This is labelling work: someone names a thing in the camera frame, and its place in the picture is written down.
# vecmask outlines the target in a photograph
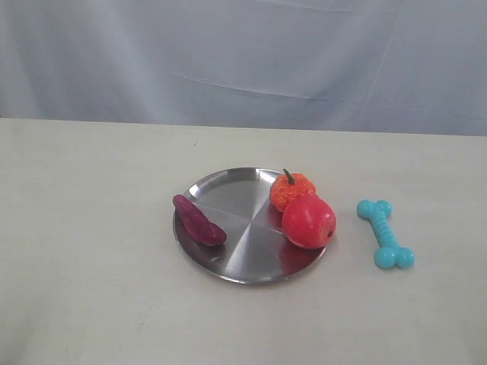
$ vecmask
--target pumpkin stem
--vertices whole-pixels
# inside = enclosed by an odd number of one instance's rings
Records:
[[[286,169],[284,169],[284,173],[288,177],[289,185],[294,185],[296,183],[296,180],[294,179],[294,177]]]

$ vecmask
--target white backdrop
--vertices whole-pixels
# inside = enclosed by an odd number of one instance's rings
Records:
[[[0,0],[0,115],[487,135],[487,1]]]

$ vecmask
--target table surface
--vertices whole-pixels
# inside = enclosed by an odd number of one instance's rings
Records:
[[[0,119],[1,364],[485,364],[487,138]],[[172,228],[209,173],[306,173],[336,239],[264,287],[206,274]],[[357,203],[393,203],[383,271]]]

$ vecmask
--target purple sweet potato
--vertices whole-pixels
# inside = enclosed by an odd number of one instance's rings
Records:
[[[227,234],[209,219],[184,195],[176,195],[173,204],[188,234],[206,246],[221,245]]]

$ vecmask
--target metal plate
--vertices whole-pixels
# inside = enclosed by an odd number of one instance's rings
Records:
[[[318,260],[325,249],[300,249],[282,233],[282,214],[269,203],[269,190],[280,173],[238,168],[213,173],[184,195],[227,233],[222,246],[195,243],[174,214],[174,233],[196,263],[220,278],[242,284],[288,279]]]

